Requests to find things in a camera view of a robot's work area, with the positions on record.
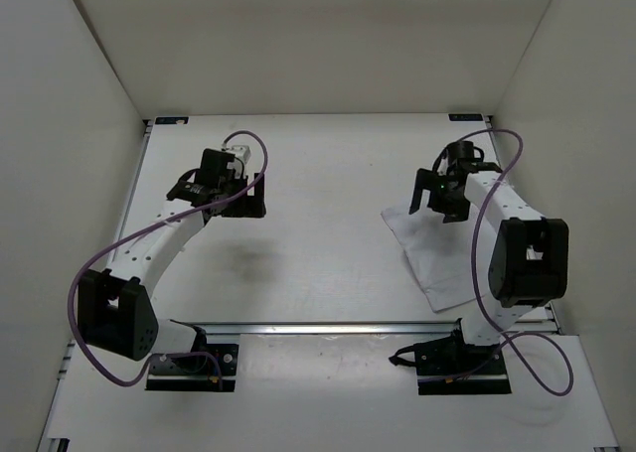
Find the white skirt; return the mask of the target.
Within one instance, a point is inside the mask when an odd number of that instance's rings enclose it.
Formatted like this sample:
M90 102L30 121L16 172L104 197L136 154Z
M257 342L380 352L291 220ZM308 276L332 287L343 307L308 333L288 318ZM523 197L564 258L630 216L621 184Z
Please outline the white skirt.
M382 211L435 313L475 299L470 252L477 214L472 207L466 222L446 224L442 215L428 209L412 215L406 205Z

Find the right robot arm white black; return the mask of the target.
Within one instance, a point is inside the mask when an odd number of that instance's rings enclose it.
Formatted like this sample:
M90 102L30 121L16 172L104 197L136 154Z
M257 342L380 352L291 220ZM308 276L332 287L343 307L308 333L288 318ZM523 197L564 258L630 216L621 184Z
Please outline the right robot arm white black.
M408 212L422 196L445 224L462 223L477 210L470 245L472 283L477 286L477 241L482 223L496 234L487 269L488 292L477 293L478 316L459 320L461 339L445 349L446 363L468 373L481 361L480 348L500 342L502 334L526 313L563 296L567 285L568 226L533 209L505 182L504 170L484 160L471 141L447 145L431 170L416 172Z

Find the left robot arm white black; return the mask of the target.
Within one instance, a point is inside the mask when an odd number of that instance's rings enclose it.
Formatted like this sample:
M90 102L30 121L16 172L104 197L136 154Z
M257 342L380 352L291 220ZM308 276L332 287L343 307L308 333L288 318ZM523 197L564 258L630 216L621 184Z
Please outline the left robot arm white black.
M208 346L193 326L158 319L151 298L160 278L186 243L213 217L256 218L265 214L264 179L254 175L252 194L246 145L204 151L199 168L182 175L155 217L157 229L124 246L102 271L79 281L77 322L89 345L140 361L173 355L187 371L201 368Z

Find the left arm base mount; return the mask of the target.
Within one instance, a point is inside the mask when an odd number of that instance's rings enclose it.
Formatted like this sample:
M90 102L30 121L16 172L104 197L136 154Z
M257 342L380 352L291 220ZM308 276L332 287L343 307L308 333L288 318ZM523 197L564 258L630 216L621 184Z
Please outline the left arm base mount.
M196 326L194 351L206 352L208 357L166 359L153 361L146 377L147 391L171 392L234 392L239 365L239 342L218 340Z

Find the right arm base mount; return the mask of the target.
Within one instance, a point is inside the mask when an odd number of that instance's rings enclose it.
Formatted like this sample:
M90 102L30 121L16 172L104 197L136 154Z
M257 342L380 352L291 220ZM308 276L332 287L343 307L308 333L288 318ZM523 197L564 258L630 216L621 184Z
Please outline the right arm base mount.
M415 368L419 395L505 395L512 389L500 351L498 342L469 345L456 322L448 336L402 347L389 362Z

